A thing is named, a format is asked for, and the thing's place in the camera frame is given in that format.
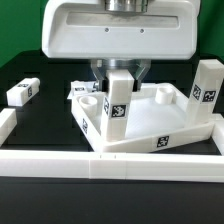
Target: black table surface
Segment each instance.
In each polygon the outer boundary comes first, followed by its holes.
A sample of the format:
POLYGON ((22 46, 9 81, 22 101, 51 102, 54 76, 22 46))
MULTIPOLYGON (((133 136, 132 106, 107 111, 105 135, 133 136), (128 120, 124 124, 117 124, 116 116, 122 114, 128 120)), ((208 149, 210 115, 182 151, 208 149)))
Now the black table surface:
MULTIPOLYGON (((198 56, 153 61, 145 82, 169 82, 189 96, 198 56)), ((6 91, 37 77, 40 92, 16 108, 18 125, 1 150, 92 151, 67 100, 74 80, 94 80, 87 60, 23 52, 0 69, 0 111, 6 91)), ((224 112, 222 87, 215 113, 224 112)), ((220 156, 212 139, 157 153, 220 156)), ((222 183, 0 177, 0 224, 224 223, 222 183)))

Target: small white block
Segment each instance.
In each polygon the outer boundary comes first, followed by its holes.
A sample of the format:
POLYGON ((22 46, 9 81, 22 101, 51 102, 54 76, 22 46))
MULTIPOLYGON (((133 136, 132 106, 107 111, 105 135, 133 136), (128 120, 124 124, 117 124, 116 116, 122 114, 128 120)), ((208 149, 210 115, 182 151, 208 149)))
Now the small white block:
POLYGON ((71 92, 72 96, 88 93, 85 82, 71 82, 71 92))
POLYGON ((218 60, 200 61, 186 109, 186 126, 209 121, 223 78, 224 65, 218 60))
POLYGON ((22 107, 39 92, 40 80, 37 78, 24 79, 19 84, 7 91, 9 106, 22 107))
POLYGON ((17 124, 15 109, 4 109, 0 113, 0 147, 17 124))

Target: tall white block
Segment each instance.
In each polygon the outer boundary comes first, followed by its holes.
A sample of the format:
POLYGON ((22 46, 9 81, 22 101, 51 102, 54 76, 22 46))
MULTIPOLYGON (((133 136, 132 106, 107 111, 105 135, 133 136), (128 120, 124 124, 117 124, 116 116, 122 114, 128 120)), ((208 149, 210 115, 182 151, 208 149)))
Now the tall white block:
POLYGON ((201 60, 186 109, 186 126, 209 121, 224 78, 218 60, 201 60))
POLYGON ((0 113, 0 147, 17 124, 15 109, 4 109, 0 113))
POLYGON ((23 79, 19 84, 7 91, 9 106, 22 107, 39 92, 40 80, 37 78, 23 79))
POLYGON ((109 91, 104 98, 101 136, 106 141, 124 139, 134 79, 128 70, 109 70, 109 91))

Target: plastic piece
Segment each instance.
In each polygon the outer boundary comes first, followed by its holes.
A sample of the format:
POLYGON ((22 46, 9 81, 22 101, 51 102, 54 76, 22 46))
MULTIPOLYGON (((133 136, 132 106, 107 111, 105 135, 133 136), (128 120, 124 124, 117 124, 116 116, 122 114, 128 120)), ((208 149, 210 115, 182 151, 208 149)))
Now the plastic piece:
POLYGON ((126 154, 91 153, 90 179, 125 179, 126 154))
POLYGON ((4 109, 0 113, 0 147, 17 125, 15 109, 4 109))
POLYGON ((105 11, 105 1, 50 0, 42 49, 53 58, 190 58, 199 7, 200 0, 156 0, 144 14, 116 16, 105 11))
POLYGON ((224 65, 218 60, 201 60, 187 105, 186 126, 209 121, 224 78, 224 65))
POLYGON ((173 99, 174 91, 173 89, 167 87, 161 87, 157 89, 155 101, 158 104, 171 104, 173 99))
POLYGON ((152 152, 183 144, 206 140, 211 136, 214 121, 185 127, 187 98, 170 84, 145 84, 140 92, 132 94, 125 137, 122 140, 105 141, 100 131, 105 93, 92 93, 98 100, 97 115, 88 118, 79 104, 80 96, 72 100, 72 114, 96 152, 152 152), (175 94, 173 103, 155 103, 157 88, 171 88, 175 94))
POLYGON ((9 106, 22 107, 39 92, 40 80, 37 78, 24 79, 7 91, 9 106))
POLYGON ((79 99, 79 103, 87 116, 94 117, 97 113, 97 99, 92 96, 83 96, 79 99))
POLYGON ((0 150, 0 176, 224 183, 224 157, 0 150))
POLYGON ((224 155, 224 120, 223 118, 215 121, 212 138, 217 145, 219 151, 224 155))
POLYGON ((128 70, 110 70, 107 78, 109 92, 104 97, 101 136, 106 141, 118 141, 125 137, 134 79, 128 70))

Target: metal shaft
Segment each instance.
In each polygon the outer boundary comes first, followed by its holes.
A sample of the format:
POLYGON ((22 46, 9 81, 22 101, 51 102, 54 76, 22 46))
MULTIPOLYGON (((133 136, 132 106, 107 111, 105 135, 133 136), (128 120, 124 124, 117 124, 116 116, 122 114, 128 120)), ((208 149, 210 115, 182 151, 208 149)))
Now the metal shaft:
POLYGON ((116 12, 147 12, 148 0, 106 0, 106 10, 116 12))

